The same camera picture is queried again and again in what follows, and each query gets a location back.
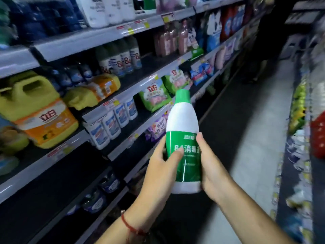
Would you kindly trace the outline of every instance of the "forearm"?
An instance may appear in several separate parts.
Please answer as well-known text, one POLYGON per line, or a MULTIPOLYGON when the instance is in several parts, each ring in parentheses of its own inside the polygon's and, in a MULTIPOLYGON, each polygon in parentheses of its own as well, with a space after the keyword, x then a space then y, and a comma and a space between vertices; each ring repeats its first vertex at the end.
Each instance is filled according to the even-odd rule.
MULTIPOLYGON (((137 230, 148 232, 155 219, 154 209, 150 209, 140 198, 124 213, 126 222, 137 230)), ((143 237, 130 233, 127 226, 119 217, 99 238, 96 244, 135 244, 142 243, 143 237)))
POLYGON ((295 243, 233 180, 225 182, 217 203, 243 244, 295 243))

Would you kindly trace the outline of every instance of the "green bottle cap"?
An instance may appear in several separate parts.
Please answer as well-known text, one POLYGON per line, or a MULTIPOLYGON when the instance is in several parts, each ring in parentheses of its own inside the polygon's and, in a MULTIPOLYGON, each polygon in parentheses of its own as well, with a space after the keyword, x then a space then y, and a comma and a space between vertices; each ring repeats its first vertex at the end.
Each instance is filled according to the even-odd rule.
POLYGON ((175 103, 191 103, 191 98, 189 96, 189 90, 181 89, 176 92, 175 103))

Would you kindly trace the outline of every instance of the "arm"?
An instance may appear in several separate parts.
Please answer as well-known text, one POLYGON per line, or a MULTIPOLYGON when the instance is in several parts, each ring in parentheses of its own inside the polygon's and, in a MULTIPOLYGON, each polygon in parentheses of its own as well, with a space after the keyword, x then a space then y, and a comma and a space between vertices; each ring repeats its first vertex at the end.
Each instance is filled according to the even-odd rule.
POLYGON ((215 201, 243 244, 294 244, 275 222, 230 177, 217 156, 197 135, 201 149, 202 186, 215 201))
MULTIPOLYGON (((139 196, 124 213, 126 222, 136 230, 148 232, 156 217, 162 211, 176 180, 179 161, 184 155, 180 148, 165 162, 163 151, 164 136, 150 158, 143 186, 139 196)), ((129 244, 142 243, 143 237, 130 234, 121 217, 119 217, 99 238, 96 244, 129 244)))

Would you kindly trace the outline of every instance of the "green package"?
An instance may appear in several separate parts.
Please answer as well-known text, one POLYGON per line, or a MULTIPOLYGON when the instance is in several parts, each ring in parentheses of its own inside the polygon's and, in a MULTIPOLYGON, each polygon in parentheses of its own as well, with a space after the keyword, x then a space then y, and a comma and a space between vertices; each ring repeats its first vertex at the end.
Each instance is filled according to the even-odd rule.
POLYGON ((178 68, 172 70, 169 75, 162 77, 162 81, 167 90, 172 94, 176 94, 177 90, 183 89, 189 84, 183 71, 178 68))
POLYGON ((160 109, 162 106, 172 101, 161 79, 155 80, 155 82, 145 90, 140 91, 139 95, 145 108, 151 112, 160 109))

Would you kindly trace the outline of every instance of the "store aisle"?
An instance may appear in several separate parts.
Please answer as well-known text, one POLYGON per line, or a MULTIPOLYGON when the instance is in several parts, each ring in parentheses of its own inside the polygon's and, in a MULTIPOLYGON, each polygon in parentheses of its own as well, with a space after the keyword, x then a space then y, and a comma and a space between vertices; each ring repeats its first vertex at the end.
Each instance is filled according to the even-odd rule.
MULTIPOLYGON (((257 85, 233 82, 200 126, 234 180, 268 214, 286 140, 293 80, 293 63, 286 60, 257 85)), ((241 243, 217 206, 199 239, 200 244, 241 243)))

